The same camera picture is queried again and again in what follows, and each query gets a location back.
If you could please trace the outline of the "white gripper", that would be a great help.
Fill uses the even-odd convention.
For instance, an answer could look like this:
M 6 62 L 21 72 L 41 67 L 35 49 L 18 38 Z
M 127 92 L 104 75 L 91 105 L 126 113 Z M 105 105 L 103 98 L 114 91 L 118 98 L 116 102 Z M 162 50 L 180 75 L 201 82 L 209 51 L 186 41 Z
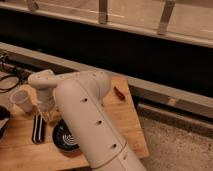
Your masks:
M 36 95 L 38 115 L 40 115 L 46 122 L 50 122 L 51 119 L 49 111 L 51 111 L 55 106 L 53 89 L 39 89 L 36 91 Z

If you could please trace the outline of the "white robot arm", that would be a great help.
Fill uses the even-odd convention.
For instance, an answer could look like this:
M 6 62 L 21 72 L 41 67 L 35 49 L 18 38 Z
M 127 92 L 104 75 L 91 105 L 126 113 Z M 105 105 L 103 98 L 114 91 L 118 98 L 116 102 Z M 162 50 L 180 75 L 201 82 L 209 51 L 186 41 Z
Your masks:
M 126 139 L 102 107 L 111 88 L 103 71 L 54 74 L 47 69 L 31 74 L 38 107 L 57 107 L 93 171 L 146 171 Z

